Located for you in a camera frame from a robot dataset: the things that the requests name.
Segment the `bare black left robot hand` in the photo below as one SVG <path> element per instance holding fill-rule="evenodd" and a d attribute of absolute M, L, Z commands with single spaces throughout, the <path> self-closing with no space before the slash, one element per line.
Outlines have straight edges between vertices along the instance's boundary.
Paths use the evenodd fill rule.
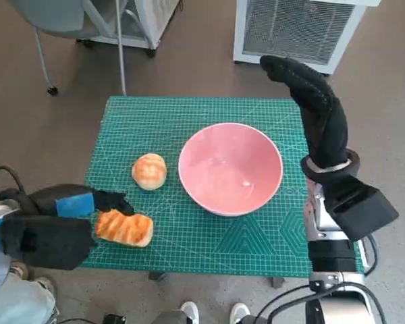
<path fill-rule="evenodd" d="M 126 216 L 134 214 L 134 208 L 121 192 L 108 192 L 79 184 L 59 184 L 37 190 L 28 196 L 41 215 L 78 218 L 95 211 L 113 209 Z"/>

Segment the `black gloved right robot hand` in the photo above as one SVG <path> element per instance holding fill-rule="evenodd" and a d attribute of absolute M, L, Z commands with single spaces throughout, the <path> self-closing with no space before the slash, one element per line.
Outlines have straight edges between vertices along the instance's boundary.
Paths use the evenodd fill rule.
<path fill-rule="evenodd" d="M 300 108 L 312 162 L 327 169 L 348 160 L 348 126 L 340 100 L 325 77 L 294 59 L 264 55 L 260 65 L 267 77 L 290 89 Z"/>

